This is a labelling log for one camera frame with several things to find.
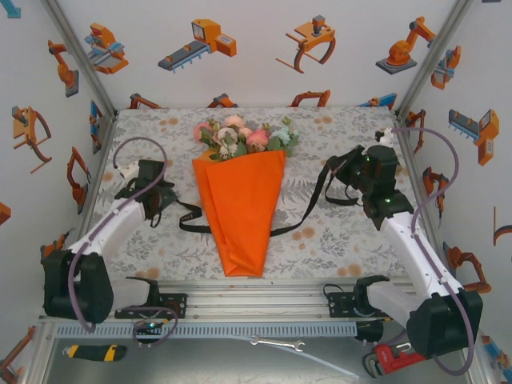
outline flower bouquet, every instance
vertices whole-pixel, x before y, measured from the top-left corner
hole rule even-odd
[[[269,124],[251,130],[229,116],[194,128],[196,140],[208,145],[193,166],[226,276],[263,275],[286,156],[299,137],[289,118],[282,123],[274,131]]]

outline pink rose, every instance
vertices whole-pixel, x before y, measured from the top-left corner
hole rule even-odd
[[[266,132],[264,130],[257,130],[253,132],[246,142],[247,146],[249,148],[255,148],[256,152],[263,152],[268,143],[269,138],[266,136]]]
[[[224,120],[224,126],[236,126],[237,128],[242,128],[245,124],[240,116],[234,114],[233,116],[228,116],[226,120]]]
[[[197,124],[194,128],[194,138],[199,142],[201,140],[201,128],[206,128],[208,129],[210,132],[213,132],[213,128],[211,127],[211,125],[207,122],[200,122],[199,124]]]
[[[250,128],[247,128],[246,126],[243,126],[242,128],[238,128],[238,136],[241,138],[242,136],[244,138],[248,138],[251,136],[253,131]]]

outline floral tablecloth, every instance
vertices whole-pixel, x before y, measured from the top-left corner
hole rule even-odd
[[[295,224],[304,214],[318,173],[325,160],[341,155],[357,144],[375,144],[374,132],[392,126],[387,108],[237,108],[124,110],[118,117],[114,142],[102,176],[93,213],[93,224],[110,208],[126,181],[114,170],[114,150],[133,136],[147,136],[161,143],[168,155],[166,180],[174,182],[181,201],[200,205],[192,159],[206,148],[193,138],[193,128],[208,118],[223,120],[240,114],[250,128],[268,122],[274,128],[283,116],[300,131],[298,146],[286,160],[285,177],[274,216],[274,228]],[[403,168],[397,187],[415,205],[412,185],[398,142],[394,147]],[[120,165],[140,158],[161,159],[148,142],[133,142],[118,156]],[[344,187],[334,181],[330,196],[345,198]],[[349,190],[350,195],[357,194]],[[121,245],[109,266],[113,276],[138,275],[160,280],[225,279],[215,242],[210,234],[192,234],[178,227],[188,214],[178,204],[168,207],[157,228],[145,222]],[[196,224],[207,224],[200,218]],[[335,278],[386,274],[406,275],[393,249],[376,231],[360,206],[335,206],[320,197],[308,219],[293,232],[270,240],[263,278]]]

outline wrench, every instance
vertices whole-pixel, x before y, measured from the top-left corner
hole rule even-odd
[[[289,348],[294,348],[297,352],[303,352],[301,350],[301,346],[304,346],[305,343],[302,340],[297,340],[296,342],[287,342],[283,340],[270,340],[268,338],[260,338],[257,335],[253,336],[254,340],[251,340],[250,343],[255,346],[256,344],[270,344],[272,346],[288,346]]]

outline orange wrapping paper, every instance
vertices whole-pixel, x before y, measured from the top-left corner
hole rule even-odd
[[[272,150],[214,162],[192,161],[199,194],[226,276],[263,275],[285,152]]]

